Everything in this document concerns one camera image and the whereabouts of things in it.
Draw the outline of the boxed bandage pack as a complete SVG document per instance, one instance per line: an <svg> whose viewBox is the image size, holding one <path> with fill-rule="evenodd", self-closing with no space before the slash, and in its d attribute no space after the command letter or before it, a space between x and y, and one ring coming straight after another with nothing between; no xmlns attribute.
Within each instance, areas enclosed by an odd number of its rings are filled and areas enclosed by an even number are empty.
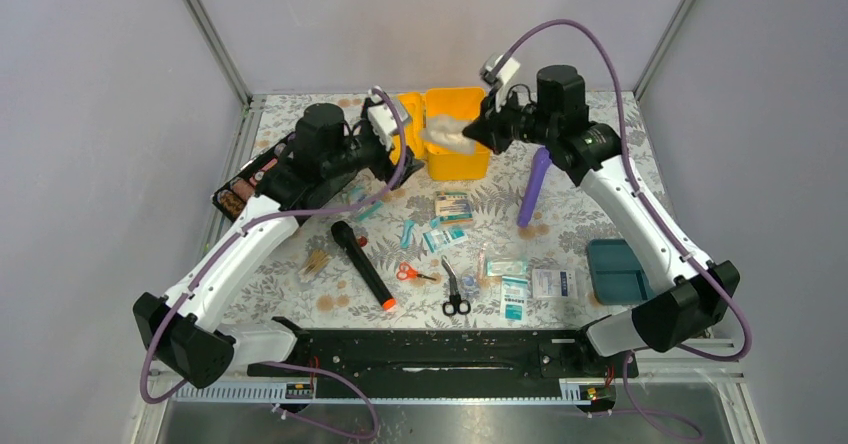
<svg viewBox="0 0 848 444"><path fill-rule="evenodd" d="M435 217L441 224L468 223L473 220L470 195L463 191L439 191L434 197Z"/></svg>

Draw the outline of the wooden sticks bundle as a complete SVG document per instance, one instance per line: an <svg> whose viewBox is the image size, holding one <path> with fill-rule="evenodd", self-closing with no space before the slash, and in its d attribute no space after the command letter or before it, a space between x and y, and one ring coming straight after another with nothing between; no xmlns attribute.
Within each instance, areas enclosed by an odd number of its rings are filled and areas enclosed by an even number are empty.
<svg viewBox="0 0 848 444"><path fill-rule="evenodd" d="M304 279L311 279L326 267L330 259L331 256L325 250L316 249L308 256L299 274Z"/></svg>

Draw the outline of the white blue medicine packet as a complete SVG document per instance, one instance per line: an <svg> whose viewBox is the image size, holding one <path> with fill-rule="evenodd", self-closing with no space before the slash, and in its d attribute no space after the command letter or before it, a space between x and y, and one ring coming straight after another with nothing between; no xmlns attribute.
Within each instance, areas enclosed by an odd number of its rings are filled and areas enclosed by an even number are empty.
<svg viewBox="0 0 848 444"><path fill-rule="evenodd" d="M571 270L535 268L531 272L534 299L576 299L576 275Z"/></svg>

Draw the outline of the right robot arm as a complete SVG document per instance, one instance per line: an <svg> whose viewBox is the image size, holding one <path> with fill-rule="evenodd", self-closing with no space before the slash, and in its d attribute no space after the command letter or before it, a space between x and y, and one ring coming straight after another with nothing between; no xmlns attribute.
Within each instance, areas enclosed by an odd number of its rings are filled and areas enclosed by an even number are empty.
<svg viewBox="0 0 848 444"><path fill-rule="evenodd" d="M585 82L574 67L539 70L537 96L526 104L507 88L517 69L514 61L503 69L493 63L482 68L490 91L464 136L495 154L514 141L544 147L551 162L615 224L654 292L631 310L585 326L585 341L573 350L577 369L597 376L613 355L639 348L666 352L720 322L740 281L737 268L715 262L693 244L643 186L619 134L590 119Z"/></svg>

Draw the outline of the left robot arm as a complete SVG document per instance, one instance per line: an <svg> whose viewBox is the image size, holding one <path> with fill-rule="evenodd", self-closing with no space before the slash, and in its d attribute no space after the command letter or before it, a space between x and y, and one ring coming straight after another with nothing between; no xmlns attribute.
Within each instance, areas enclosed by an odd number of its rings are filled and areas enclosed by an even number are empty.
<svg viewBox="0 0 848 444"><path fill-rule="evenodd" d="M132 311L146 348L140 381L147 390L158 360L196 388L241 366L273 362L296 375L310 349L276 321L225 325L233 300L259 265L312 216L333 215L331 201L360 171L384 187L364 204L399 188L422 164L407 144L411 118L403 104L373 90L349 124L332 103L308 106L295 129L245 165L239 179L253 189L232 225L204 258L163 295L142 294Z"/></svg>

